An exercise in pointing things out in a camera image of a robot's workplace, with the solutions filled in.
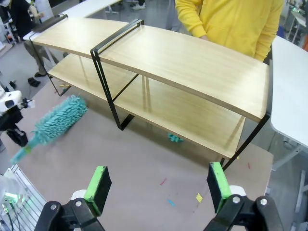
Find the yellow sleeve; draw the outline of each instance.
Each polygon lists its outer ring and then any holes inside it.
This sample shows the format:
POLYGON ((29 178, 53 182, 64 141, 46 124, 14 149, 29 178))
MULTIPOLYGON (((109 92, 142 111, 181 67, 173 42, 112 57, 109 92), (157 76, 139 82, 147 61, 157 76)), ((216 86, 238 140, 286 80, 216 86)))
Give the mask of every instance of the yellow sleeve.
POLYGON ((186 29, 195 37, 206 35, 197 9, 201 8, 202 0, 176 0, 179 20, 186 29))
POLYGON ((282 8, 283 0, 273 0, 269 17, 257 41, 255 59, 263 61, 268 55, 270 45, 276 37, 282 8))

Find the lower shelf board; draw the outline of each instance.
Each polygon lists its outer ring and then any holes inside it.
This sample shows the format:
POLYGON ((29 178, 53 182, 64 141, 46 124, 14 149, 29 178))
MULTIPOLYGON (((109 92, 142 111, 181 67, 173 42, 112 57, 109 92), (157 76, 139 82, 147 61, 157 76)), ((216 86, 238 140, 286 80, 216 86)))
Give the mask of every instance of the lower shelf board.
MULTIPOLYGON (((103 69, 113 98, 135 76, 135 73, 108 64, 103 64, 103 69)), ((106 100, 91 59, 70 54, 49 74, 106 100)), ((245 117, 233 111, 142 76, 138 76, 114 103, 130 114, 226 159, 234 155, 245 122, 245 117)))

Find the yellow hoodie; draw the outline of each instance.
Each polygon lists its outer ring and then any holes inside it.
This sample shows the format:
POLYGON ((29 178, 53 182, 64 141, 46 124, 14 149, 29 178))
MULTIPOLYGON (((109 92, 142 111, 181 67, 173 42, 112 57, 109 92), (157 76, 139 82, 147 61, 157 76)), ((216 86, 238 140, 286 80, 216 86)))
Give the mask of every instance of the yellow hoodie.
POLYGON ((283 0, 176 0, 179 20, 195 37, 263 61, 270 51, 283 0))

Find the wooden shelf top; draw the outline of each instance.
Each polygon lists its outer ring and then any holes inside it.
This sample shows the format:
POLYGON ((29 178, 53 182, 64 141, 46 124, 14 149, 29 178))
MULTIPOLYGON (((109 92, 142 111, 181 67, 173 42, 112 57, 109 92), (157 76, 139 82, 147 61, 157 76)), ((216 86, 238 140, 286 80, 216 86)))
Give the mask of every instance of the wooden shelf top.
MULTIPOLYGON (((135 76, 133 72, 109 64, 103 64, 103 68, 112 98, 135 76)), ((48 73, 57 79, 107 100, 92 59, 69 54, 48 73)))
MULTIPOLYGON (((103 64, 113 97, 134 73, 103 64)), ((68 55, 49 73, 106 100, 92 60, 68 55)), ((245 118, 198 96, 156 80, 138 76, 115 100, 115 105, 164 130, 231 158, 245 118)))
MULTIPOLYGON (((90 50, 126 23, 68 19, 34 41, 90 58, 90 50)), ((192 36, 142 26, 102 54, 104 63, 145 75, 256 122, 266 112, 269 67, 192 36)))

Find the shelf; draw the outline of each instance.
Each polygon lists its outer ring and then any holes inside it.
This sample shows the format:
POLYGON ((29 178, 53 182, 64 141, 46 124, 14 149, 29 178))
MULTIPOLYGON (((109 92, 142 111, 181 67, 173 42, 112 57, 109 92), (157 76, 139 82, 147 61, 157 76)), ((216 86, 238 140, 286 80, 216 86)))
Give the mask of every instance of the shelf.
MULTIPOLYGON (((135 73, 109 64, 102 65, 111 96, 114 98, 135 76, 135 73)), ((69 54, 48 74, 103 100, 107 100, 92 59, 69 54)))
MULTIPOLYGON (((68 19, 34 42, 90 58, 90 50, 126 23, 68 19)), ((100 59, 207 99, 259 122, 266 112, 269 67, 251 57, 184 34, 142 26, 100 59)))
MULTIPOLYGON (((113 97, 132 79, 132 72, 103 64, 113 97)), ((106 100, 92 60, 70 54, 49 73, 106 100)), ((229 159, 237 148, 245 118, 198 96, 138 76, 115 105, 164 130, 229 159)))

